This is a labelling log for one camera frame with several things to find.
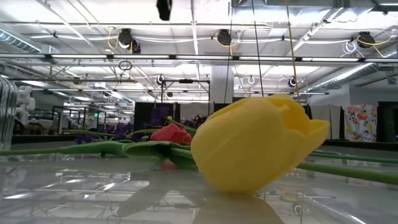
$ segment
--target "cable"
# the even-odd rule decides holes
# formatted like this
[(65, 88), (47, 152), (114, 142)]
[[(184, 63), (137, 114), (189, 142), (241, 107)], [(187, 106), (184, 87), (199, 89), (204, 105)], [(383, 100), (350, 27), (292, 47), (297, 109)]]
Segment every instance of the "cable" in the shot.
[[(231, 25), (229, 25), (229, 31), (230, 31), (230, 33), (232, 34), (232, 18), (233, 18), (233, 8), (231, 8)], [(227, 64), (227, 70), (226, 70), (226, 80), (225, 80), (225, 94), (224, 94), (224, 104), (226, 103), (226, 91), (227, 91), (227, 89), (228, 89), (228, 75), (229, 75), (229, 58), (230, 58), (230, 56), (231, 56), (231, 43), (229, 43), (229, 51), (228, 51), (228, 64)]]
[(374, 47), (374, 49), (379, 53), (379, 55), (381, 56), (381, 57), (385, 57), (380, 51), (379, 51), (379, 49), (377, 49), (377, 47), (375, 46), (375, 45), (373, 45), (373, 47)]
[(289, 16), (289, 0), (286, 0), (286, 13), (287, 13), (287, 25), (289, 26), (290, 50), (292, 51), (294, 82), (296, 83), (295, 91), (296, 91), (296, 94), (297, 94), (298, 103), (301, 104), (300, 93), (299, 93), (299, 83), (297, 82), (296, 63), (295, 63), (295, 60), (294, 60), (294, 49), (293, 49), (293, 41), (292, 41), (292, 26), (290, 24), (290, 16)]
[(386, 34), (390, 35), (390, 37), (389, 37), (387, 40), (382, 41), (382, 42), (380, 42), (380, 43), (372, 44), (372, 43), (364, 42), (364, 41), (362, 41), (362, 40), (359, 39), (359, 38), (361, 37), (360, 35), (357, 36), (356, 40), (357, 40), (358, 42), (362, 43), (362, 44), (366, 44), (366, 45), (370, 45), (370, 46), (382, 45), (382, 44), (385, 44), (385, 43), (387, 43), (387, 42), (390, 42), (390, 40), (391, 40), (391, 38), (392, 38), (392, 35), (391, 35), (391, 34), (394, 33), (394, 32), (391, 32), (391, 34), (389, 34), (389, 33), (387, 33), (385, 30), (384, 30), (384, 32), (385, 32)]
[(264, 89), (262, 88), (262, 77), (261, 77), (261, 64), (260, 64), (260, 51), (259, 51), (259, 42), (258, 42), (258, 36), (257, 36), (257, 25), (256, 25), (256, 15), (254, 14), (254, 2), (251, 0), (251, 8), (253, 10), (253, 19), (254, 19), (254, 32), (256, 34), (256, 45), (257, 45), (257, 57), (258, 57), (258, 62), (259, 62), (259, 75), (260, 75), (260, 85), (261, 85), (261, 95), (264, 97)]
[[(108, 38), (111, 37), (112, 30), (113, 30), (113, 28), (111, 28), (111, 30), (110, 30), (110, 32), (109, 32)], [(118, 37), (116, 38), (116, 45), (115, 45), (114, 47), (111, 45), (110, 39), (108, 39), (108, 46), (109, 46), (111, 49), (116, 49), (116, 48), (118, 47), (118, 44), (119, 44), (119, 34), (118, 34)]]

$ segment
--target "tulip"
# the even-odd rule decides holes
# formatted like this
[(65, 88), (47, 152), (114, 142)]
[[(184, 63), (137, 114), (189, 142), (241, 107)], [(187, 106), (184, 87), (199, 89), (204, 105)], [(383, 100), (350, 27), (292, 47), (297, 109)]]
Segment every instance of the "tulip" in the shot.
[(299, 165), (328, 131), (329, 122), (309, 120), (287, 95), (246, 98), (211, 115), (191, 150), (211, 186), (253, 193)]
[(172, 123), (166, 127), (161, 128), (150, 136), (151, 141), (170, 141), (180, 145), (187, 145), (191, 143), (192, 137), (183, 128), (178, 127)]

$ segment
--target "floral fabric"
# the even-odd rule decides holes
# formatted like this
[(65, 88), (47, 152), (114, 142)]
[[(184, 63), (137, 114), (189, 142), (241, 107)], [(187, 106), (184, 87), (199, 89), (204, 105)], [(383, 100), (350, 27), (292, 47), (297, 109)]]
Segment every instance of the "floral fabric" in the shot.
[(376, 142), (377, 107), (344, 106), (345, 138), (349, 141)]

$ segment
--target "glass surface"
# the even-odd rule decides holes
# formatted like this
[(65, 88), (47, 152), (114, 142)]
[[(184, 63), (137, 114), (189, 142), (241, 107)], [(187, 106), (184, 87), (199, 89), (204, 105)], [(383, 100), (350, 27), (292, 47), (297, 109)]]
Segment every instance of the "glass surface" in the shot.
[[(306, 161), (398, 171), (380, 163)], [(197, 172), (99, 156), (8, 157), (0, 171), (0, 223), (372, 224), (398, 217), (396, 186), (300, 169), (255, 195), (221, 194)]]

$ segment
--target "red tulip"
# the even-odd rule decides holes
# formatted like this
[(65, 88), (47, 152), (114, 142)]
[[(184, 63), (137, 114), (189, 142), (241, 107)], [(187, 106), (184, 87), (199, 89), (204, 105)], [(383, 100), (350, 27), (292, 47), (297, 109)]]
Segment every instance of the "red tulip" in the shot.
[(172, 123), (157, 130), (150, 136), (151, 141), (170, 141), (179, 145), (187, 145), (192, 141), (191, 135), (183, 128), (178, 127)]

